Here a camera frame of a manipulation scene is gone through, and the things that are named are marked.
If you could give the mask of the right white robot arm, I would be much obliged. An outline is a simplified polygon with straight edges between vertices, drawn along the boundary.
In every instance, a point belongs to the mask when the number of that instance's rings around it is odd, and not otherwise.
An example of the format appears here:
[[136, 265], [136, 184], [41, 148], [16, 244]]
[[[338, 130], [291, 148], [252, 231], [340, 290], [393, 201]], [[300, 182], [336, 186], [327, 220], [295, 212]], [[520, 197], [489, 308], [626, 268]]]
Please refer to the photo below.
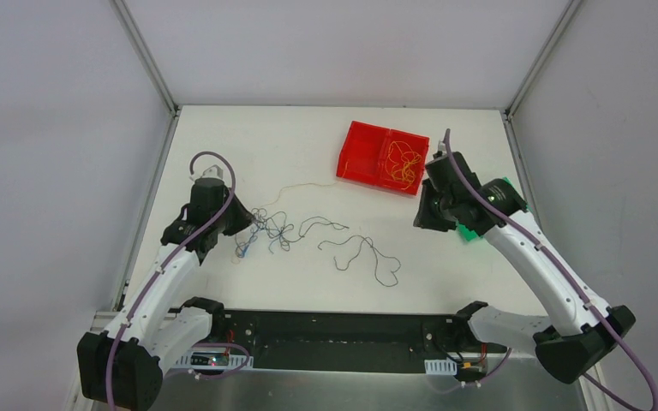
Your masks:
[[559, 256], [509, 182], [480, 184], [460, 152], [436, 152], [425, 170], [414, 226], [475, 231], [505, 257], [546, 311], [522, 315], [474, 301], [455, 315], [457, 347], [471, 351], [494, 343], [532, 354], [552, 377], [570, 384], [636, 323], [628, 307], [609, 305]]

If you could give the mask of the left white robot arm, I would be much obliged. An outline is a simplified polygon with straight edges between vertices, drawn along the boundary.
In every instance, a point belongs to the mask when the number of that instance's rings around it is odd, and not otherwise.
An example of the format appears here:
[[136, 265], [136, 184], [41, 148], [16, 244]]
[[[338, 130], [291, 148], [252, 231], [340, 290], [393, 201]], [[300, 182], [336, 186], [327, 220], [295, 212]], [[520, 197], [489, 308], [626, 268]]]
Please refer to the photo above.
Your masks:
[[194, 296], [165, 325], [183, 285], [198, 273], [218, 238], [252, 223], [251, 213], [219, 177], [199, 177], [160, 239], [152, 272], [100, 332], [77, 345], [84, 397], [129, 410], [148, 410], [168, 371], [196, 343], [217, 346], [227, 334], [224, 304]]

